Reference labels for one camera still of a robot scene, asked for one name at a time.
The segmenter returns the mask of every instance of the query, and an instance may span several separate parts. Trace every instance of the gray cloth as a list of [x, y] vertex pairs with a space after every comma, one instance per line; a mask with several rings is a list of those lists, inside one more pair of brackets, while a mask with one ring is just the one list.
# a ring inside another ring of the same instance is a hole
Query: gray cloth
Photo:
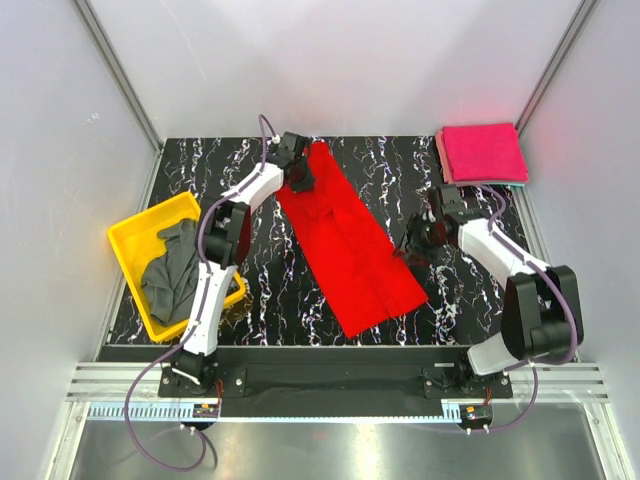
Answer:
[[149, 262], [142, 275], [142, 291], [151, 317], [168, 327], [189, 318], [198, 286], [196, 222], [185, 218], [158, 232], [167, 253]]

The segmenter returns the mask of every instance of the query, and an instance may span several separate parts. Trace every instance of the yellow basket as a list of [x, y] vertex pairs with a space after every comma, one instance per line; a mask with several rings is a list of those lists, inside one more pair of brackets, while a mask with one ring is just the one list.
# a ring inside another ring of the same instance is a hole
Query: yellow basket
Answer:
[[[147, 302], [140, 286], [142, 274], [149, 262], [167, 251], [164, 240], [158, 238], [158, 232], [175, 225], [183, 218], [191, 218], [196, 221], [200, 218], [200, 206], [189, 192], [176, 195], [144, 212], [123, 220], [109, 228], [108, 231], [109, 241], [116, 257], [118, 257], [118, 262], [136, 301], [144, 326], [154, 342], [166, 342], [177, 337], [185, 331], [189, 322], [187, 318], [170, 327], [156, 323], [151, 318], [149, 302]], [[237, 303], [247, 293], [247, 288], [238, 272], [236, 272], [234, 280], [238, 284], [238, 290], [227, 296], [224, 308]]]

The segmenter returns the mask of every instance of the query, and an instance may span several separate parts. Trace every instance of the reflective floor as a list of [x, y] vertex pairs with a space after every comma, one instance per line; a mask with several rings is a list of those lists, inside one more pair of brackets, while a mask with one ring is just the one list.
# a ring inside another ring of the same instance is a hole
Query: reflective floor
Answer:
[[[497, 405], [496, 424], [517, 415]], [[140, 439], [170, 427], [136, 424]], [[446, 430], [447, 433], [432, 429]], [[221, 423], [206, 430], [217, 450], [194, 479], [603, 479], [586, 417], [577, 405], [536, 405], [517, 428], [490, 435], [451, 434], [448, 425]], [[186, 466], [200, 442], [185, 432], [154, 441], [149, 450], [165, 462]], [[121, 422], [89, 421], [74, 471], [75, 480], [173, 479], [139, 454]]]

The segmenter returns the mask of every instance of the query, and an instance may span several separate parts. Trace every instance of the marble tabletop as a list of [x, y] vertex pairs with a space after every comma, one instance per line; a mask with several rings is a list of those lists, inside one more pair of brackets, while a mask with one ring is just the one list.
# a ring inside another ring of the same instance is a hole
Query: marble tabletop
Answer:
[[[427, 189], [442, 184], [433, 137], [329, 137], [338, 164], [380, 226], [398, 242], [409, 215], [423, 211]], [[190, 191], [218, 195], [259, 161], [256, 138], [169, 139], [149, 206]], [[499, 225], [526, 248], [511, 192]], [[493, 212], [497, 202], [477, 188], [462, 195]], [[226, 310], [221, 345], [448, 345], [481, 342], [499, 330], [502, 291], [471, 257], [443, 247], [429, 267], [411, 267], [429, 302], [347, 339], [313, 277], [284, 212], [269, 198], [253, 216], [249, 257], [240, 268], [243, 301]], [[148, 345], [133, 297], [125, 291], [107, 343]]]

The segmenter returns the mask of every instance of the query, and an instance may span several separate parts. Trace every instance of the white panel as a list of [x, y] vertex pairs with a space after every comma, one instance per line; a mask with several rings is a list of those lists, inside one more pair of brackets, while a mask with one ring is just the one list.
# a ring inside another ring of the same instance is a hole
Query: white panel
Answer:
[[640, 3], [601, 2], [524, 138], [554, 263], [578, 275], [585, 340], [640, 468]]
[[0, 476], [33, 479], [153, 157], [71, 1], [4, 1], [0, 64]]
[[160, 135], [515, 121], [578, 0], [93, 0]]

